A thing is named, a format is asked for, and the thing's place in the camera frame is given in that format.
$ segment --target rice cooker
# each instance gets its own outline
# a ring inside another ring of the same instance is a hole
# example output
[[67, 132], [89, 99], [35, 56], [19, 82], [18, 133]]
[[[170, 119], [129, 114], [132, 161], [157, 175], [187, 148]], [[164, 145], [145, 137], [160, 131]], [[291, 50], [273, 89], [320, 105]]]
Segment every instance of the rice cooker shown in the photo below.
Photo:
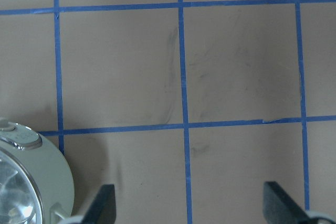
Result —
[[55, 145], [0, 118], [0, 223], [55, 224], [70, 216], [74, 181]]

